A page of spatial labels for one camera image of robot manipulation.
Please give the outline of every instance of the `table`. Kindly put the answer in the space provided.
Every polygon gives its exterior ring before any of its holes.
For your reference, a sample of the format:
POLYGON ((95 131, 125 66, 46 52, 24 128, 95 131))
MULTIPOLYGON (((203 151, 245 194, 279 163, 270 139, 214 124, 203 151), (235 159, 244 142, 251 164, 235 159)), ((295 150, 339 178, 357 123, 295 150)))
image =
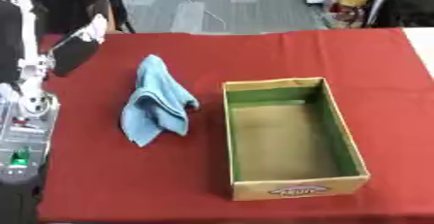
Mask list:
POLYGON ((48 88, 62 109, 42 220, 434 216, 434 82, 400 29, 112 35, 48 88), (201 110, 189 114, 187 137, 167 133, 138 148, 118 119, 149 53, 201 110), (291 77, 327 77, 372 177, 350 196, 232 202, 221 83, 291 77))

